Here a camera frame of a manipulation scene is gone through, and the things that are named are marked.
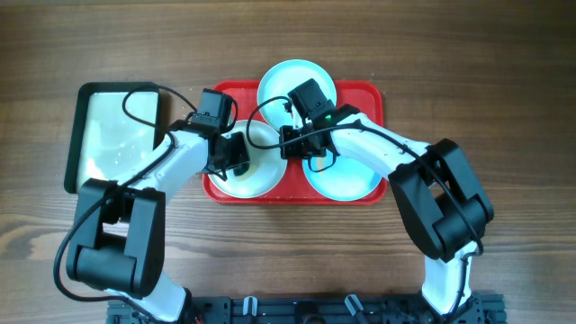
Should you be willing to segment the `green yellow sponge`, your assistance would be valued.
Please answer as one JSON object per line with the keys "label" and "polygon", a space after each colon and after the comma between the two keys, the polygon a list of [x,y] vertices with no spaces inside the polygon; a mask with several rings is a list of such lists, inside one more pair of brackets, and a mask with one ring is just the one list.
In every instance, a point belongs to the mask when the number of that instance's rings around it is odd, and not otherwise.
{"label": "green yellow sponge", "polygon": [[257,163],[244,163],[236,166],[232,172],[236,178],[243,179],[252,176],[258,169]]}

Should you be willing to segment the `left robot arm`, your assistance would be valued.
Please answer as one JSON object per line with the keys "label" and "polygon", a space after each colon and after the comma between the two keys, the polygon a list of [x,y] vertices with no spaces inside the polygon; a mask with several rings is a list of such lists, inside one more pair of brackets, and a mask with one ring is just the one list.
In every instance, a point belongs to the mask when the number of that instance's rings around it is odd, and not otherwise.
{"label": "left robot arm", "polygon": [[114,180],[87,180],[74,223],[58,247],[53,279],[78,302],[120,302],[144,323],[202,323],[190,291],[164,272],[166,206],[197,173],[227,180],[248,168],[239,106],[205,89],[198,106],[172,123],[163,142]]}

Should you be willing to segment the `light blue plate top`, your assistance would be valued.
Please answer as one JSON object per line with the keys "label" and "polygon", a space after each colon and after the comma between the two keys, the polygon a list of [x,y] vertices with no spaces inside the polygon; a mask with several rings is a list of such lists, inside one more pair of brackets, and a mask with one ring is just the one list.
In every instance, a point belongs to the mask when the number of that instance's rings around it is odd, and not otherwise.
{"label": "light blue plate top", "polygon": [[[337,89],[334,81],[321,66],[304,59],[290,59],[269,69],[257,89],[257,104],[277,96],[287,96],[296,86],[313,78],[323,94],[334,104],[337,102]],[[259,110],[264,120],[277,131],[282,126],[300,128],[302,118],[296,111],[287,112],[284,101],[277,100],[266,104]]]}

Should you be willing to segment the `white round plate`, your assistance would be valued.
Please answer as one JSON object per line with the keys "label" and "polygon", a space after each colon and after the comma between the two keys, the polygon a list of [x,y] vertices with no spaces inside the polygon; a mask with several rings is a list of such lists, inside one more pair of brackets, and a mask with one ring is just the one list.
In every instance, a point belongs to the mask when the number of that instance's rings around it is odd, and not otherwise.
{"label": "white round plate", "polygon": [[[261,121],[250,123],[249,136],[261,146],[272,146],[279,143],[278,132]],[[232,170],[226,172],[227,181],[216,175],[208,175],[218,189],[234,198],[248,199],[266,194],[279,184],[287,168],[287,161],[280,156],[280,149],[259,149],[252,147],[247,140],[247,152],[250,158],[249,167],[242,175],[234,175]]]}

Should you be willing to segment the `light blue plate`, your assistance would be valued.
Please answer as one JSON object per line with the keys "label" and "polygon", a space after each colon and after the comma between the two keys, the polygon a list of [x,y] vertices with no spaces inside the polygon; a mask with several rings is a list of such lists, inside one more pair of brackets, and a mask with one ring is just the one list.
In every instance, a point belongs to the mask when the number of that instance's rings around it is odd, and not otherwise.
{"label": "light blue plate", "polygon": [[[287,96],[296,86],[313,78],[323,94],[334,104],[337,102],[337,89],[334,81],[321,66],[304,59],[290,59],[269,69],[257,89],[257,104],[277,96]],[[284,101],[277,100],[266,104],[259,110],[264,120],[277,131],[282,126],[300,128],[302,118],[296,111],[287,112]]]}
{"label": "light blue plate", "polygon": [[324,157],[302,161],[303,173],[311,187],[333,201],[352,202],[367,198],[383,180],[370,167],[329,150]]}

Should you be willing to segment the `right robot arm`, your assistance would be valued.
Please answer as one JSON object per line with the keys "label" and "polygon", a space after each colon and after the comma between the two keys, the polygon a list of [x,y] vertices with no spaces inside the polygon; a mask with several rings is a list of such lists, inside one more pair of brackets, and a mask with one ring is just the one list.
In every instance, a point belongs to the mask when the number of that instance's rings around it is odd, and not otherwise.
{"label": "right robot arm", "polygon": [[407,139],[370,120],[350,104],[336,107],[314,79],[288,94],[289,112],[303,121],[283,127],[283,155],[320,157],[331,151],[384,178],[405,230],[425,256],[421,295],[444,321],[463,312],[471,296],[470,263],[483,253],[482,237],[494,210],[462,149]]}

